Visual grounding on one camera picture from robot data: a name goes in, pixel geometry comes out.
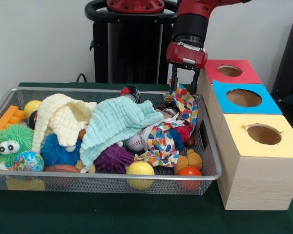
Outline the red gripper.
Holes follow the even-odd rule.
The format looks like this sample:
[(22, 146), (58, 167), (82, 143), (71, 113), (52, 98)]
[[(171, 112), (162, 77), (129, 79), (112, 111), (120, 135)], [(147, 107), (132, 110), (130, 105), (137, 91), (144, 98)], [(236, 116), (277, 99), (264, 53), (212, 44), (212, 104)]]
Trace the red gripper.
[(193, 79), (190, 85), (190, 94), (196, 94), (200, 75), (199, 69), (204, 68), (208, 60), (208, 54), (205, 52), (204, 48), (192, 46), (181, 41), (172, 41), (167, 47), (166, 59), (168, 63), (173, 64), (170, 88), (177, 88), (178, 68), (194, 70)]

